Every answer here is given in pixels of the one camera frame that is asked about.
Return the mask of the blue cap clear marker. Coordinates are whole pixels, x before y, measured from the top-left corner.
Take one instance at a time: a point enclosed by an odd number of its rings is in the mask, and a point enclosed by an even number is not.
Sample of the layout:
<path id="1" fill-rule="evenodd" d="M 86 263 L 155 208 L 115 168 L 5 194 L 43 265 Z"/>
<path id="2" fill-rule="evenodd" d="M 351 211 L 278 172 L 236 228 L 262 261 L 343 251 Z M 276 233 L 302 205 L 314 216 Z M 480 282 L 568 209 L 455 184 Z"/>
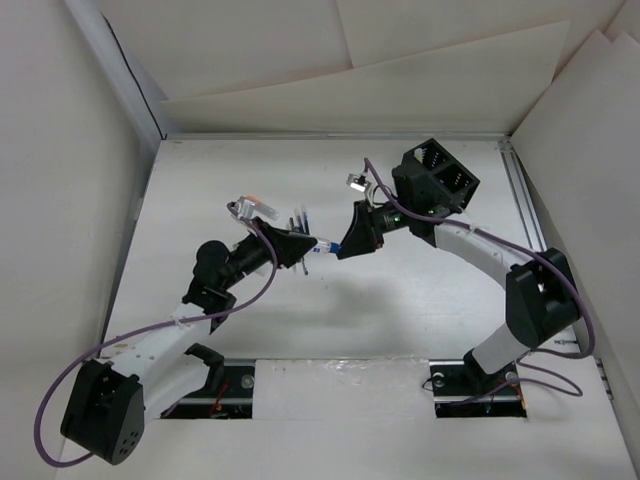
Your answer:
<path id="1" fill-rule="evenodd" d="M 338 243 L 323 238 L 317 238 L 316 244 L 312 248 L 312 253 L 337 255 L 341 249 Z"/>

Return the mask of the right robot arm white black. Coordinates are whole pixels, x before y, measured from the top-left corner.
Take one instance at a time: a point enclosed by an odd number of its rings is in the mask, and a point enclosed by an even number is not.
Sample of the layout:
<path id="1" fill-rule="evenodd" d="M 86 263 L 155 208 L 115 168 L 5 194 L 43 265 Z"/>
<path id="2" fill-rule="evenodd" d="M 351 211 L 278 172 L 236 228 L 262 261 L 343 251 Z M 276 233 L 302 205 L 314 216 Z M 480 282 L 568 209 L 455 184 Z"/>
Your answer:
<path id="1" fill-rule="evenodd" d="M 546 341 L 588 317 L 565 255 L 535 252 L 473 226 L 464 210 L 479 181 L 456 161 L 431 167 L 411 160 L 392 171 L 393 190 L 371 163 L 348 176 L 363 194 L 355 202 L 340 259 L 373 253 L 387 233 L 406 228 L 431 247 L 451 253 L 493 279 L 505 292 L 505 319 L 462 359 L 465 387 L 483 394 L 499 373 L 522 356 L 542 351 Z"/>

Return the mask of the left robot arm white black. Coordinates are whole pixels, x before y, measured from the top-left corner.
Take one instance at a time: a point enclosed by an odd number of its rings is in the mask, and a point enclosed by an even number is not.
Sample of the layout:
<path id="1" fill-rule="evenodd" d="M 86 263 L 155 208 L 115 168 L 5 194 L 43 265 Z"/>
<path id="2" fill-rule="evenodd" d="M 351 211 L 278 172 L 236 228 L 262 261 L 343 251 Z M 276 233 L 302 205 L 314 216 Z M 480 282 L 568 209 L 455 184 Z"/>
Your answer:
<path id="1" fill-rule="evenodd" d="M 123 351 L 80 367 L 61 422 L 63 437 L 118 465 L 137 447 L 147 424 L 180 399 L 220 390 L 224 358 L 203 342 L 242 310 L 231 288 L 265 265 L 293 266 L 318 243 L 259 218 L 245 224 L 250 233 L 234 248 L 213 240 L 198 249 L 192 281 L 164 325 L 123 335 Z"/>

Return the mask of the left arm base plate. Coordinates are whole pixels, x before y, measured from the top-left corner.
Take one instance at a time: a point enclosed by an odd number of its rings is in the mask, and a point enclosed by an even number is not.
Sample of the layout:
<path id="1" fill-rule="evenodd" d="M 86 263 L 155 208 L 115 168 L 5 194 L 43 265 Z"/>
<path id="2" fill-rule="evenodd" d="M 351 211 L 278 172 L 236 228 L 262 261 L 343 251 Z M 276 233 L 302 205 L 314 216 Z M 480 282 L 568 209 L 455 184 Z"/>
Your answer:
<path id="1" fill-rule="evenodd" d="M 162 419 L 245 420 L 253 416 L 256 361 L 227 359 L 224 373 L 161 415 Z"/>

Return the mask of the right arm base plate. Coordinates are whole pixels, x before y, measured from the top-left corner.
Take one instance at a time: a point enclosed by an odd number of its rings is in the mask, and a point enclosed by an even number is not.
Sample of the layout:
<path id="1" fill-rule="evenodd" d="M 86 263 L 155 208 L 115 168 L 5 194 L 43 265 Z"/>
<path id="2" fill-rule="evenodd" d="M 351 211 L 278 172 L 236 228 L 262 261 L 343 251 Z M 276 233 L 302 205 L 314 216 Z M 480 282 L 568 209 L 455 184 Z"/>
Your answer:
<path id="1" fill-rule="evenodd" d="M 439 419 L 526 418 L 514 362 L 491 375 L 471 373 L 463 360 L 430 360 L 422 388 L 433 394 Z"/>

